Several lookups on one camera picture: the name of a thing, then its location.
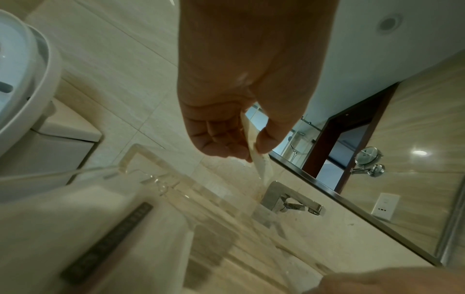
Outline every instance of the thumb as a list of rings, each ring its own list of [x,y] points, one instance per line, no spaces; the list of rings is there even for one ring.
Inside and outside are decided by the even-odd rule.
[[[281,124],[268,119],[266,127],[260,131],[257,137],[257,151],[265,154],[278,146],[284,138],[286,138],[289,131],[291,131],[294,124]]]

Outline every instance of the black label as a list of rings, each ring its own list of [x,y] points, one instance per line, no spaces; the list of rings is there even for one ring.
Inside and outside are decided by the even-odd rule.
[[[147,202],[139,205],[86,253],[62,271],[60,277],[72,285],[83,283],[152,209],[153,206]]]

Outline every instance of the toilet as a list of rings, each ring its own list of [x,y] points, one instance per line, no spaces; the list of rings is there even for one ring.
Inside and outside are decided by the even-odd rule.
[[[76,170],[102,134],[53,98],[60,53],[38,30],[3,10],[0,32],[0,177]],[[0,202],[64,186],[70,177],[28,185],[0,181]]]

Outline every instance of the wall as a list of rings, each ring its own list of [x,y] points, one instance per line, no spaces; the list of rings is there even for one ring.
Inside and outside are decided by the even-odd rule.
[[[390,226],[433,253],[465,175],[465,51],[402,82],[367,145],[386,172],[352,175],[341,195],[367,212],[400,195]]]

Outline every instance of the hand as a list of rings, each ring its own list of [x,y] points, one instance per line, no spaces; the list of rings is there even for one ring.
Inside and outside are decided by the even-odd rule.
[[[241,112],[258,101],[268,153],[305,112],[337,0],[181,0],[178,97],[187,133],[207,155],[250,161]]]
[[[440,268],[386,269],[324,277],[308,294],[461,294],[465,272]]]

